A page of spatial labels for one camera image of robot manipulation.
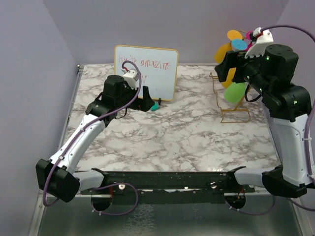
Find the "blue plastic wine glass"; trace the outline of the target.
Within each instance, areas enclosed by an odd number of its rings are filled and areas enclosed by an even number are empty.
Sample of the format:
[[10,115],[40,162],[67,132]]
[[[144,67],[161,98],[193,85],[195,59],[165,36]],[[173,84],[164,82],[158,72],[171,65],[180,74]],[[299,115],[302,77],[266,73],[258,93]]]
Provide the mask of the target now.
[[231,41],[231,47],[233,51],[246,51],[248,45],[244,40],[234,39]]

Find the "green plastic wine glass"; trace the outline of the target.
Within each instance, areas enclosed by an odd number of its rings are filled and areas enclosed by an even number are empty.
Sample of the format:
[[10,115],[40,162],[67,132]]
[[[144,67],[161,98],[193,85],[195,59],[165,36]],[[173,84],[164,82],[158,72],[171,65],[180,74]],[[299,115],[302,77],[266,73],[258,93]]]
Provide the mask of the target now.
[[232,83],[224,92],[224,98],[227,102],[237,104],[243,98],[247,83]]

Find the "orange plastic wine glass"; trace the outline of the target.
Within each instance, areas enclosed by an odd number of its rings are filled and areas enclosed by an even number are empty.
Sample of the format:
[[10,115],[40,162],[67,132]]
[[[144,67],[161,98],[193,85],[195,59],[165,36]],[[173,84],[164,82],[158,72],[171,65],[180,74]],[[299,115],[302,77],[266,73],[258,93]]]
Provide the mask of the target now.
[[231,84],[232,84],[232,80],[234,78],[234,75],[235,75],[235,72],[236,72],[236,67],[234,68],[230,68],[229,69],[229,72],[228,72],[228,75],[226,77],[226,81],[225,82],[221,82],[221,85],[227,89]]

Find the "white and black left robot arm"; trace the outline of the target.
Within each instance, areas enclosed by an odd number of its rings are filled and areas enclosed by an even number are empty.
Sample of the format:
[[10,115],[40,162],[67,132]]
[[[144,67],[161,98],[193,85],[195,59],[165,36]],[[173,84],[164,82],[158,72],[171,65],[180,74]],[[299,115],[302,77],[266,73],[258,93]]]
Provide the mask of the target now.
[[80,159],[119,111],[130,108],[147,112],[153,105],[149,89],[142,85],[141,76],[136,71],[108,76],[103,91],[87,106],[70,138],[48,160],[40,159],[35,166],[44,205],[49,206],[47,194],[67,203],[80,191],[93,189],[98,194],[105,193],[109,187],[105,174],[97,170],[77,173]]

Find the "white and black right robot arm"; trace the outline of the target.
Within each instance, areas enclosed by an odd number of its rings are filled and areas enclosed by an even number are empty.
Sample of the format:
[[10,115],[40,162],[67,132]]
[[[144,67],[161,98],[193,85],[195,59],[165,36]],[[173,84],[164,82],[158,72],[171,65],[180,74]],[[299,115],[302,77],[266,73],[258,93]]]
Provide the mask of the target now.
[[244,51],[228,51],[215,67],[220,82],[235,68],[233,82],[246,82],[259,93],[269,112],[270,133],[282,162],[271,169],[238,170],[226,180],[229,191],[238,192],[248,184],[263,187],[274,196],[299,198],[314,188],[311,174],[315,166],[307,131],[311,97],[291,81],[298,59],[290,47],[272,44],[253,58],[246,57]]

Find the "yellow plastic wine glass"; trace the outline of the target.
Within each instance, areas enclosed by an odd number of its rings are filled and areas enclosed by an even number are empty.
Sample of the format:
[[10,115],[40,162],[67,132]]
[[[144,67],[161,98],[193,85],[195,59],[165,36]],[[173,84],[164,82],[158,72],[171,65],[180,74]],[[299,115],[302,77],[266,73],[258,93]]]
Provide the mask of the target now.
[[214,60],[218,64],[223,61],[226,52],[232,50],[232,45],[231,45],[232,41],[235,39],[241,39],[242,40],[243,36],[239,31],[232,29],[232,30],[229,30],[227,32],[227,38],[229,39],[229,42],[220,46],[214,55]]

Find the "pink plastic wine glass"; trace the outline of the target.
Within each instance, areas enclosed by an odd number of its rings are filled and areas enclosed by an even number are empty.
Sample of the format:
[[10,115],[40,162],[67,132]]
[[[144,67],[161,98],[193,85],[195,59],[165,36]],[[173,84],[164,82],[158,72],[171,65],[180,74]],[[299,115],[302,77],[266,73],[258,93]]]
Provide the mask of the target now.
[[246,36],[245,36],[245,39],[244,39],[244,41],[246,42],[246,44],[247,44],[247,51],[250,49],[250,47],[252,47],[253,46],[253,44],[254,44],[254,42],[252,41],[252,38],[251,38],[251,36],[252,36],[252,33],[253,33],[253,31],[251,30],[251,31],[248,31],[247,33],[246,33]]

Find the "teal whiteboard eraser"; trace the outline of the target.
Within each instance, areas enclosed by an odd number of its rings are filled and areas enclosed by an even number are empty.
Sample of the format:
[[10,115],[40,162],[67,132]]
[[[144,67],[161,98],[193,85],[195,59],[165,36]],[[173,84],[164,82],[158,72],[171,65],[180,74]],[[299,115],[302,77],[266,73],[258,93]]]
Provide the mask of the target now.
[[151,107],[151,111],[157,111],[160,108],[159,104],[155,104]]

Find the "yellow framed whiteboard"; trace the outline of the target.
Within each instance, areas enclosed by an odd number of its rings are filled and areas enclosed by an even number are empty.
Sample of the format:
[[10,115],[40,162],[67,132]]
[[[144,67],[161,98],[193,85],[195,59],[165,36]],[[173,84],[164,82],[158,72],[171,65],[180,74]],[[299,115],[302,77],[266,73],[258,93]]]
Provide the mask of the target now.
[[171,101],[174,98],[179,59],[177,50],[117,45],[114,55],[115,74],[122,76],[122,63],[132,61],[139,68],[142,85],[149,88],[152,99]]

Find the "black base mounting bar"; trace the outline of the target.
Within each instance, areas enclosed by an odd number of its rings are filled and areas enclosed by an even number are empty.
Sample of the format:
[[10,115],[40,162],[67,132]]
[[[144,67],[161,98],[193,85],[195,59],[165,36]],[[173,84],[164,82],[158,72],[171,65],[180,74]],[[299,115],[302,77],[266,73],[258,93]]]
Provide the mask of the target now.
[[123,172],[101,171],[102,186],[125,185],[123,190],[113,187],[113,202],[130,205],[138,197],[140,204],[223,204],[224,195],[242,197],[254,188],[240,185],[228,172]]

